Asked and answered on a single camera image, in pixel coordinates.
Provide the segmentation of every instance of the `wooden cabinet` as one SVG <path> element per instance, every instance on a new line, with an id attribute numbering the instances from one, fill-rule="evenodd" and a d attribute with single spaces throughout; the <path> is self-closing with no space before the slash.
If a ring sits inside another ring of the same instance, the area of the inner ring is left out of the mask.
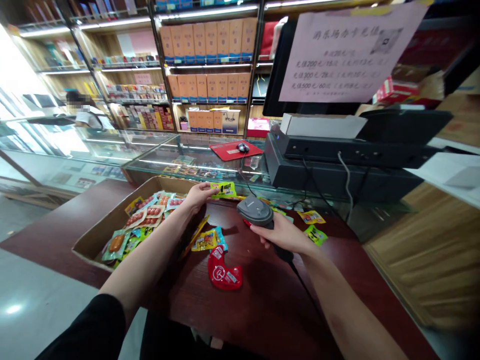
<path id="1" fill-rule="evenodd" d="M 364 245 L 417 322 L 474 324 L 480 304 L 480 210 L 423 183 L 404 200 L 419 209 Z"/>

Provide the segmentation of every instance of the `hand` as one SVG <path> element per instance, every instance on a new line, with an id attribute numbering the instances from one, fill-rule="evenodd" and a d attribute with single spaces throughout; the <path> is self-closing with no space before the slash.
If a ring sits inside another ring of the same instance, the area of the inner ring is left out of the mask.
<path id="1" fill-rule="evenodd" d="M 316 248 L 315 244 L 298 227 L 293 225 L 281 213 L 273 213 L 273 230 L 264 227 L 250 226 L 250 229 L 257 235 L 260 235 L 260 242 L 268 249 L 270 244 L 267 240 L 279 247 L 304 255 Z"/>
<path id="2" fill-rule="evenodd" d="M 210 188 L 209 182 L 201 182 L 192 186 L 186 199 L 182 202 L 185 207 L 190 207 L 194 214 L 198 213 L 203 204 L 212 199 L 212 195 L 217 194 L 219 188 Z"/>

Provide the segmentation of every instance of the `qr code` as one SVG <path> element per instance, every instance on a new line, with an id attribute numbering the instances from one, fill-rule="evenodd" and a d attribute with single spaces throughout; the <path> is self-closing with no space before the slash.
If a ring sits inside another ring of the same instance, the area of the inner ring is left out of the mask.
<path id="1" fill-rule="evenodd" d="M 380 30 L 375 45 L 370 51 L 370 54 L 389 54 L 390 50 L 395 46 L 403 28 Z"/>

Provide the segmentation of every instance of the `black sleeve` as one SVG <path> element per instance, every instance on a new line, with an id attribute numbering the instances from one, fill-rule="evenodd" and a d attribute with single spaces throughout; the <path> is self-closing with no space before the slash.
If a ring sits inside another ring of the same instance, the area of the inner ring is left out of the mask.
<path id="1" fill-rule="evenodd" d="M 111 295 L 97 295 L 36 359 L 118 359 L 126 326 L 122 304 Z"/>

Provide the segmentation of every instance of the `floor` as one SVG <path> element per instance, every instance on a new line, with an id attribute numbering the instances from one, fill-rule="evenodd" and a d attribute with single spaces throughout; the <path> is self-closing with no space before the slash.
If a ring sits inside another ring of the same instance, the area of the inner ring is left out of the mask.
<path id="1" fill-rule="evenodd" d="M 0 195 L 0 242 L 50 210 Z M 85 285 L 0 249 L 0 358 L 34 359 L 97 293 Z M 139 358 L 147 311 L 139 310 L 119 359 Z M 420 328 L 441 360 L 458 359 L 457 336 Z"/>

